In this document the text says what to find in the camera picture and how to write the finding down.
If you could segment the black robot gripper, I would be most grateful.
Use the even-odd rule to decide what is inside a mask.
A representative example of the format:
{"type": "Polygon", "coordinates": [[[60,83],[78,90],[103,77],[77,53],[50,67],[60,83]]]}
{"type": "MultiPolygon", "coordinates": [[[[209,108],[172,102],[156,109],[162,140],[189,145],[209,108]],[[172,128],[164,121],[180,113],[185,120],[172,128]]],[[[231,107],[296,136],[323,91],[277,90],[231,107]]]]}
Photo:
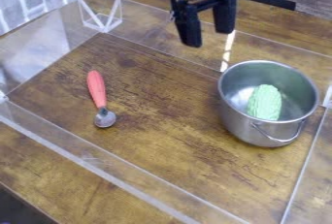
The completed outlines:
{"type": "Polygon", "coordinates": [[[235,29],[237,0],[170,0],[172,12],[182,43],[202,46],[198,12],[213,9],[216,31],[231,34],[235,29]]]}

